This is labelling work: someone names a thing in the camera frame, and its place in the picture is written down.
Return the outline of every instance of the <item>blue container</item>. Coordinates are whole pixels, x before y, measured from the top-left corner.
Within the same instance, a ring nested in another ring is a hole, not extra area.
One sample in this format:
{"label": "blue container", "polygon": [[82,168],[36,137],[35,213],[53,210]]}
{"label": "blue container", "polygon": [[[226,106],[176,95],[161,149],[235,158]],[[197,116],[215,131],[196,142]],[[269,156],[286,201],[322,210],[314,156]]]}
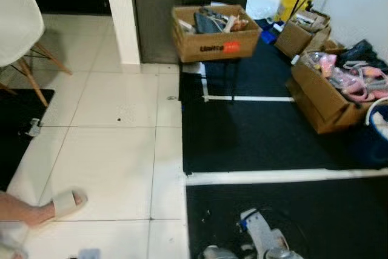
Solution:
{"label": "blue container", "polygon": [[379,112],[385,120],[388,120],[388,106],[377,105],[384,100],[388,98],[381,98],[372,104],[366,116],[366,126],[359,132],[351,146],[351,151],[360,163],[377,168],[388,163],[388,140],[377,131],[372,121],[375,112]]}

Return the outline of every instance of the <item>black doormat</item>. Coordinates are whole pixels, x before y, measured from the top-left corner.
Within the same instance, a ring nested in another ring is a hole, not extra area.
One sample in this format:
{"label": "black doormat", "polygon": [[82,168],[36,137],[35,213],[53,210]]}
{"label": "black doormat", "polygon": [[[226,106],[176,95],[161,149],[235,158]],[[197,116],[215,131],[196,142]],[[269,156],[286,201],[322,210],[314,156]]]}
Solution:
{"label": "black doormat", "polygon": [[[235,65],[205,62],[209,95],[232,95]],[[290,96],[284,84],[291,77],[290,59],[276,47],[258,41],[251,58],[242,58],[236,83],[236,96]]]}
{"label": "black doormat", "polygon": [[191,258],[214,244],[243,258],[240,246],[251,240],[236,223],[255,207],[305,259],[385,259],[387,189],[387,178],[189,186]]}
{"label": "black doormat", "polygon": [[[0,190],[6,191],[20,161],[27,150],[31,137],[23,135],[31,119],[42,119],[46,107],[34,90],[15,90],[18,95],[10,95],[0,90]],[[42,90],[48,103],[54,90]]]}
{"label": "black doormat", "polygon": [[209,101],[182,108],[186,174],[370,168],[350,150],[358,128],[318,135],[294,103]]}

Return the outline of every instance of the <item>foot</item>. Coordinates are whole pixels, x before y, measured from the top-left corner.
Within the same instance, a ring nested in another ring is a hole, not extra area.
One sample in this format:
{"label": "foot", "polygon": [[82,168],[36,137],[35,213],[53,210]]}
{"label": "foot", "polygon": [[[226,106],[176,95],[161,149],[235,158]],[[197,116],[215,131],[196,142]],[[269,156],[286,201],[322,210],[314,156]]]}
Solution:
{"label": "foot", "polygon": [[[73,192],[73,197],[75,204],[79,206],[82,203],[82,198],[76,193]],[[26,221],[29,227],[36,227],[45,221],[55,217],[55,208],[53,202],[46,204],[41,207],[34,207],[32,217]]]}

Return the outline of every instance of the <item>person's leg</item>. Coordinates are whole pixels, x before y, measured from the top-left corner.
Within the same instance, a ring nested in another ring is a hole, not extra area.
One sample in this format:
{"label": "person's leg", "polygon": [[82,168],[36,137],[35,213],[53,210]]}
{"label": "person's leg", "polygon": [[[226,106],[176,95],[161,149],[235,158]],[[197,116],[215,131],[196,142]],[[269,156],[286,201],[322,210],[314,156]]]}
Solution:
{"label": "person's leg", "polygon": [[[82,203],[81,197],[73,193],[76,205]],[[37,226],[55,216],[54,204],[31,206],[12,195],[0,192],[0,221],[23,221],[29,227]]]}

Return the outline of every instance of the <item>chair leg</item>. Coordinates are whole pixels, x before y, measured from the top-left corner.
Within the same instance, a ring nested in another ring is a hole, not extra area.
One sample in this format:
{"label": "chair leg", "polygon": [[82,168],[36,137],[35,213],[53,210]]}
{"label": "chair leg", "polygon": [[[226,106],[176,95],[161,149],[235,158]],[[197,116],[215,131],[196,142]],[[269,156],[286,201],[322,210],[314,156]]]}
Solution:
{"label": "chair leg", "polygon": [[4,89],[6,92],[12,95],[18,95],[15,91],[10,89],[8,86],[4,85],[3,83],[0,83],[0,89]]}
{"label": "chair leg", "polygon": [[20,58],[18,62],[20,64],[20,66],[22,67],[23,72],[26,74],[28,80],[30,81],[30,83],[32,85],[32,88],[34,88],[37,96],[42,101],[43,105],[48,107],[49,105],[47,103],[47,100],[43,96],[43,93],[41,92],[41,89],[39,88],[38,83],[36,83],[34,77],[32,76],[31,71],[30,71],[30,69],[29,69],[29,67],[27,65],[27,62],[25,61],[24,58]]}
{"label": "chair leg", "polygon": [[61,70],[65,71],[67,74],[72,75],[73,72],[70,71],[62,62],[56,59],[45,47],[40,43],[36,43],[35,46],[40,49],[55,65],[57,65]]}

